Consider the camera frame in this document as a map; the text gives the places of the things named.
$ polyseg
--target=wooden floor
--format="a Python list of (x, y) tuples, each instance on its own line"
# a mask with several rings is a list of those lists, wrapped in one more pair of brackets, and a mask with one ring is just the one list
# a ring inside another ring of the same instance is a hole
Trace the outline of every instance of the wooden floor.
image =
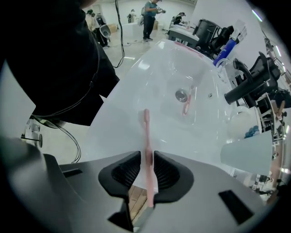
[(130, 218), (134, 224), (147, 207), (146, 190), (140, 187), (131, 186), (128, 196)]

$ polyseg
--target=white wall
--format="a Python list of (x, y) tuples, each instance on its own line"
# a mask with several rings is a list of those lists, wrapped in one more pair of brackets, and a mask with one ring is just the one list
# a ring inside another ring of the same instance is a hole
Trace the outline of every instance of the white wall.
[[(135, 10), (135, 14), (137, 15), (137, 18), (140, 17), (141, 9), (145, 6), (147, 0), (125, 0), (125, 1), (119, 1), (119, 14), (120, 14), (120, 20), (122, 24), (128, 23), (127, 16), (129, 15), (130, 11), (132, 9)], [(176, 16), (180, 12), (185, 12), (186, 16), (183, 17), (184, 21), (188, 21), (191, 19), (194, 5), (188, 4), (186, 2), (181, 1), (171, 1), (171, 0), (165, 0), (158, 3), (158, 6), (164, 10), (166, 10), (165, 14), (158, 14), (156, 15), (156, 20), (159, 21), (159, 23), (163, 23), (165, 28), (169, 28), (170, 22), (172, 20), (173, 16)], [(115, 4), (114, 3), (101, 3), (102, 13), (107, 23), (118, 23), (117, 20), (117, 13), (115, 10)]]
[(197, 25), (200, 19), (206, 19), (220, 27), (234, 25), (238, 19), (245, 22), (247, 36), (235, 46), (233, 55), (251, 68), (259, 56), (259, 51), (266, 54), (259, 21), (251, 10), (244, 0), (198, 0), (191, 22)]

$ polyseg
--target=black pants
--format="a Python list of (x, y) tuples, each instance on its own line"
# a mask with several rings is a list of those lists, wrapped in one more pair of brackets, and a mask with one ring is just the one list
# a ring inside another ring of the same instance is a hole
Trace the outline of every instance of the black pants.
[(115, 70), (106, 53), (98, 43), (96, 46), (98, 46), (98, 51), (100, 53), (100, 63), (98, 76), (94, 87), (79, 105), (61, 115), (52, 117), (51, 119), (61, 120), (77, 125), (90, 126), (98, 110), (103, 104), (103, 101), (99, 95), (107, 98), (118, 83), (119, 78), (116, 76)]
[(156, 18), (152, 16), (144, 16), (144, 39), (149, 38), (154, 28)]
[(107, 38), (105, 38), (101, 32), (100, 32), (100, 29), (99, 28), (96, 28), (93, 33), (95, 34), (96, 38), (97, 38), (97, 41), (100, 43), (100, 45), (102, 47), (108, 45), (108, 42), (107, 42)]

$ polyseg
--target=floor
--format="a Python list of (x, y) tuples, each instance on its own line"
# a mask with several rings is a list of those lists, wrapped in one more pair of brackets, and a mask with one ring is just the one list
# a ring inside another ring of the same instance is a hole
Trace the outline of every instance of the floor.
[[(164, 31), (153, 30), (151, 37), (153, 41), (142, 43), (141, 35), (140, 41), (134, 41), (131, 45), (124, 45), (125, 59), (122, 65), (115, 69), (117, 76), (121, 80), (136, 61), (158, 41), (166, 38), (166, 35)], [(109, 57), (112, 65), (117, 66), (121, 59), (119, 31), (111, 35), (109, 46), (110, 48), (106, 47), (104, 51)], [(82, 151), (82, 144), (89, 127), (70, 123), (66, 123), (63, 127), (76, 138)], [(43, 136), (43, 147), (40, 149), (42, 153), (55, 156), (59, 164), (71, 163), (75, 159), (77, 153), (76, 145), (65, 133), (59, 129), (51, 129), (42, 125), (40, 126), (40, 133)]]

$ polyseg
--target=man in gray shirt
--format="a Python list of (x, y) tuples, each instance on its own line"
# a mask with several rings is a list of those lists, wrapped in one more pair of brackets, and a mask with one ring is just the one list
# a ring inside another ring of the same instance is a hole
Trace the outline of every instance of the man in gray shirt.
[(155, 15), (159, 13), (165, 13), (165, 10), (159, 11), (157, 8), (157, 2), (159, 0), (150, 0), (145, 4), (145, 12), (144, 12), (144, 41), (152, 41), (150, 38), (150, 34), (153, 31), (154, 23), (155, 23)]

